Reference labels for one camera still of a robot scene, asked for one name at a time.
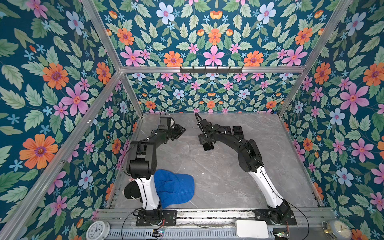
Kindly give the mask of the white rectangular box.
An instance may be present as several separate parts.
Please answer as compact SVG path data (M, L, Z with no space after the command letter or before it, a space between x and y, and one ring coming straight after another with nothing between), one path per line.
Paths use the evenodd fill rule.
M269 230L265 221L236 220L236 235L240 238L253 238L266 240L269 238Z

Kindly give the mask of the blue baseball cap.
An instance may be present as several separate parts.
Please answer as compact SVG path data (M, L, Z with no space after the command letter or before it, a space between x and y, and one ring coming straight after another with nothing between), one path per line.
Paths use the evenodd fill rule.
M156 192L164 209L185 204L195 195L195 180L190 175L157 170L154 177Z

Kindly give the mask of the white wall clock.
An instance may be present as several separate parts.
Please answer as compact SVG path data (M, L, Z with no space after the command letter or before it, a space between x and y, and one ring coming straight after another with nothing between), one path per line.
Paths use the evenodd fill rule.
M106 221L93 222L86 232L86 240L106 240L111 230L111 225Z

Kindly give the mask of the blue-edged smartphone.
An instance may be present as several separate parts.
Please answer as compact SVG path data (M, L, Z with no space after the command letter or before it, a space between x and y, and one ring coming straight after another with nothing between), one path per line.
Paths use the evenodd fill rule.
M205 143L203 144L203 148L205 151L210 151L210 150L213 150L215 147L212 143Z

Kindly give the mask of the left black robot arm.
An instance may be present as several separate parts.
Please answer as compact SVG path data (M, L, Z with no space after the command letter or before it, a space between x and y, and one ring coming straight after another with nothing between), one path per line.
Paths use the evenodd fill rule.
M159 125L148 137L131 143L126 155L126 172L139 187L143 210L154 211L160 206L154 180L157 148L177 140L185 131L186 128L177 124L172 117L160 117Z

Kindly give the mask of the silver-edged smartphone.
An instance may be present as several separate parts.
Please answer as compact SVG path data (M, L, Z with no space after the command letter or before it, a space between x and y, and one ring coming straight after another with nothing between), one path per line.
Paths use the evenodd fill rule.
M223 126L223 128L225 129L225 131L229 134L232 133L232 130L231 130L231 127L230 126Z

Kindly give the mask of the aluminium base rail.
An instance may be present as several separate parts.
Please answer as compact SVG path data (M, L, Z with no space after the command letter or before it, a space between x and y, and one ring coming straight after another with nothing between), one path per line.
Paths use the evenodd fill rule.
M100 210L95 218L111 225L111 240L261 240L236 235L236 220L256 220L253 209L175 209L176 225L137 227L137 213L132 209ZM316 234L324 239L322 222L336 219L329 208L293 210L297 225L267 225L266 240L307 240Z

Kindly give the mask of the silver alarm clock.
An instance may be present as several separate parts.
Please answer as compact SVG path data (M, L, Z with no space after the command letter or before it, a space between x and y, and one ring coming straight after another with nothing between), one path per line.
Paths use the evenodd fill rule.
M340 220L322 222L322 228L329 240L351 240L352 230Z

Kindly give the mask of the black plush toy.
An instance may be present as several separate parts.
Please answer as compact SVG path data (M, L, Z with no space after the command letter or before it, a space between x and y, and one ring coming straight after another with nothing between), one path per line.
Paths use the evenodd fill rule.
M142 197L138 183L135 179L129 181L123 190L126 199L140 199Z

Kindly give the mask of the pink-edged smartphone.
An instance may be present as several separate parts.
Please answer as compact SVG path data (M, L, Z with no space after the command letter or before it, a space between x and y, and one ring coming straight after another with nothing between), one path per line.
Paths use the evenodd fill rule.
M245 139L243 128L241 126L233 126L233 134L240 139Z

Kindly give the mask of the black hook rail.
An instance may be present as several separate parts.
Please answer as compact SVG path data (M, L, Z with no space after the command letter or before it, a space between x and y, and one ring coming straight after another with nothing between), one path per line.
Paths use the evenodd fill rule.
M243 72L243 67L180 67L181 74L238 74Z

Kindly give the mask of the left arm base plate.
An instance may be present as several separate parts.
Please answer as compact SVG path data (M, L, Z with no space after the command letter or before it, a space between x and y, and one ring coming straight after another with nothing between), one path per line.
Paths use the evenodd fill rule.
M175 226L176 210L140 210L137 216L137 227Z

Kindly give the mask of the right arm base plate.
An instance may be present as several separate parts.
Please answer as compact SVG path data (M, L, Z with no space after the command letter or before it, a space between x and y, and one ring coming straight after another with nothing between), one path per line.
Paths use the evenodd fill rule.
M281 213L276 210L255 209L252 210L252 212L255 214L257 221L265 221L267 225L297 225L297 221L292 210L289 210L286 213Z

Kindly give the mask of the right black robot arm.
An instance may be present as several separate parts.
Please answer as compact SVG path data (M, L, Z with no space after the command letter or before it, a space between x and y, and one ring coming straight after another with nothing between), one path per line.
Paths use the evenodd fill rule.
M204 150L213 150L215 143L221 142L236 151L239 166L252 176L266 199L269 209L267 218L274 225L284 223L291 214L291 207L269 178L256 142L253 139L246 140L241 135L236 135L235 132L227 131L221 125L214 125L203 119L198 113L195 113L195 117L197 126L202 131L199 141Z

